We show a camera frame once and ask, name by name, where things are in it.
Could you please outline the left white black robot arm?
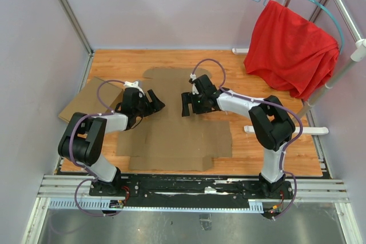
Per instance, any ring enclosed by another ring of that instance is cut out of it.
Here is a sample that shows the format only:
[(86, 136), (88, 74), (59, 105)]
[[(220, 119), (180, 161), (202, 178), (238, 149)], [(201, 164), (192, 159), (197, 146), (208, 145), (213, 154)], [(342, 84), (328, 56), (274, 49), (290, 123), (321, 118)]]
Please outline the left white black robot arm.
[(58, 154), (92, 175), (95, 187), (115, 196), (123, 190), (121, 171), (102, 155), (105, 134), (131, 130), (137, 118), (148, 117), (164, 107), (153, 90), (144, 93), (128, 87), (110, 113), (74, 113), (59, 142)]

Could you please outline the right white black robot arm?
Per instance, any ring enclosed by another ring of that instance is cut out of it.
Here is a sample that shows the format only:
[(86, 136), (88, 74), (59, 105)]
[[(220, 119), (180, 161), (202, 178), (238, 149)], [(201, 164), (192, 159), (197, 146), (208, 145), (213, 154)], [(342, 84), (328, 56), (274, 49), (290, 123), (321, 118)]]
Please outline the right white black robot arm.
[(181, 94), (182, 116), (214, 111), (231, 112), (249, 118), (259, 144), (264, 148), (263, 167), (258, 176), (260, 194), (273, 198), (284, 182), (285, 145), (292, 139), (295, 124), (275, 96), (252, 98), (227, 88), (216, 88), (207, 75), (192, 74), (191, 92)]

